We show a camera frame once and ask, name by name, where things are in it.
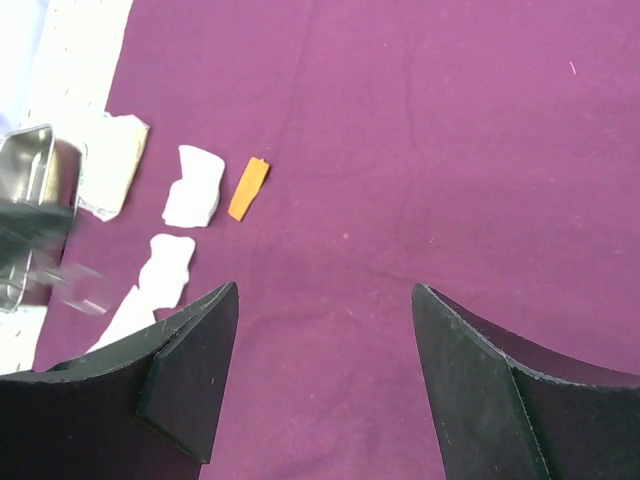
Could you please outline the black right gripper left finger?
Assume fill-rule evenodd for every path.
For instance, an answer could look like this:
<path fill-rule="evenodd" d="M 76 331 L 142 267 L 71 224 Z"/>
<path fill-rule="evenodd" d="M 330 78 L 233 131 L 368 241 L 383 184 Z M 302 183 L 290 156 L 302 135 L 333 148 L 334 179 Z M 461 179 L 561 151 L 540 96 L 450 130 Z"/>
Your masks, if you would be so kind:
<path fill-rule="evenodd" d="M 165 320 L 1 379 L 5 479 L 196 479 L 211 460 L 239 318 L 226 283 Z"/>

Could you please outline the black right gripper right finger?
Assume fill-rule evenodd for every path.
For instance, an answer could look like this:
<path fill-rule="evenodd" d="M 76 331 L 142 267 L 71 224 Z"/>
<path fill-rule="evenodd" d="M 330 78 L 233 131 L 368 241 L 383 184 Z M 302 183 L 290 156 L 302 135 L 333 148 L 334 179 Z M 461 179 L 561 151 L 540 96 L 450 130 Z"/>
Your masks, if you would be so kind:
<path fill-rule="evenodd" d="M 544 348 L 425 284 L 412 316 L 447 478 L 638 478 L 638 376 Z"/>

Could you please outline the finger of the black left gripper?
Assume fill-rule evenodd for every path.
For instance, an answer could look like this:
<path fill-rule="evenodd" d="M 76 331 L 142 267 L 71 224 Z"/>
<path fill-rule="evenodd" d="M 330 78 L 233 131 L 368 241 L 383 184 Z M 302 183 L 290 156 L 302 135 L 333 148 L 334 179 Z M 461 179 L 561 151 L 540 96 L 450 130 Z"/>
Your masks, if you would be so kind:
<path fill-rule="evenodd" d="M 57 202 L 1 201 L 1 268 L 16 265 L 29 253 L 48 255 L 56 267 L 62 247 L 72 232 L 74 210 Z"/>

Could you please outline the bagged bandage roll green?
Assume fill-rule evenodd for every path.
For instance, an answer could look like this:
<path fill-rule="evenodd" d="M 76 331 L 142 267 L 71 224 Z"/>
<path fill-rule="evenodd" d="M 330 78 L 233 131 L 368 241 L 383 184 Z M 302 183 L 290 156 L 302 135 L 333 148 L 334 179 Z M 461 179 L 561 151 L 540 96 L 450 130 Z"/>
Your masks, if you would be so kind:
<path fill-rule="evenodd" d="M 94 117 L 84 134 L 79 207 L 102 222 L 122 211 L 144 154 L 150 127 L 135 115 Z"/>

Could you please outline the steel hemostat forceps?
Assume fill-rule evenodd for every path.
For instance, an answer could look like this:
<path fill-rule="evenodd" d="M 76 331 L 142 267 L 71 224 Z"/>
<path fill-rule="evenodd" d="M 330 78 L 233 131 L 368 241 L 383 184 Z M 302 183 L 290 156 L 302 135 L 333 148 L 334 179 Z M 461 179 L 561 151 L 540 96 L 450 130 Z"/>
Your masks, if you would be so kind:
<path fill-rule="evenodd" d="M 103 275 L 81 265 L 48 265 L 27 274 L 29 287 L 48 290 L 62 304 L 89 315 L 110 309 L 111 294 Z"/>

